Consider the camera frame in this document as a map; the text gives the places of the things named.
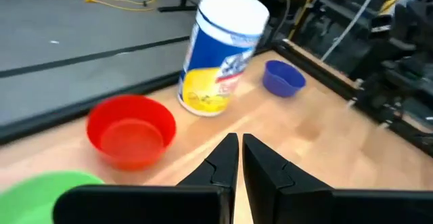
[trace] metal frame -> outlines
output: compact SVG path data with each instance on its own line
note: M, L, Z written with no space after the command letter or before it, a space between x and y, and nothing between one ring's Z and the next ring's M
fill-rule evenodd
M197 5L188 6L188 0L181 0L180 4L171 7L159 7L159 12L181 12L181 11L196 11Z
M317 79L320 83L324 84L326 87L329 87L332 91L343 97L343 99L350 100L355 96L355 89L353 87L340 80L324 68L320 67L314 61L303 56L299 51L294 49L286 42L278 41L274 43L273 49L295 66L299 67L313 78ZM354 107L368 115L378 124L382 123L382 121L380 121L380 115L368 105L356 103ZM419 148L427 155L433 157L433 145L431 146L428 142L424 141L424 133L416 129L414 126L403 120L398 120L393 122L389 126L389 129L403 139L412 143L415 147Z

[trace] yellow label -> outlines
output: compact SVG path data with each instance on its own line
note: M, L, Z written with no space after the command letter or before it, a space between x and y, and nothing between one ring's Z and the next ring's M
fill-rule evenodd
M229 104L240 74L218 79L220 68L201 68L187 72L183 81L183 101L201 112L221 112Z

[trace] gray floor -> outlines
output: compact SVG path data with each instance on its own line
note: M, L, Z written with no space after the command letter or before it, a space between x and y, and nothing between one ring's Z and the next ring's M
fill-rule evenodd
M0 70L187 36L194 16L127 12L83 0L0 0ZM180 70L186 45L0 79L0 126Z

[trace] white cord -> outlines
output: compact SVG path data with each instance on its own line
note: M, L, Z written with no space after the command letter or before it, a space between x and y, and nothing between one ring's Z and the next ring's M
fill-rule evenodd
M286 18L287 18L288 14L289 14L289 9L290 9L290 0L286 0L286 10L284 11L283 19L279 23L277 29L275 30L275 33L274 33L273 37L271 37L271 40L273 40L278 35L279 30L283 26L284 22L286 22Z
M353 18L352 22L347 26L347 28L343 31L343 33L338 37L338 39L332 44L332 46L325 52L325 55L320 59L321 62L325 61L326 58L334 51L334 49L340 44L343 38L349 33L352 27L358 22L359 17L361 17L362 13L365 11L367 6L370 4L371 0L365 0L363 6L360 8L356 16Z

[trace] blue bowl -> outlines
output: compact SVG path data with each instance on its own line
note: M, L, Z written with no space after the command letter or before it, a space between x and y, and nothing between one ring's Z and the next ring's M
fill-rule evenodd
M274 95L290 97L306 85L306 80L295 67L271 60L266 63L263 85Z

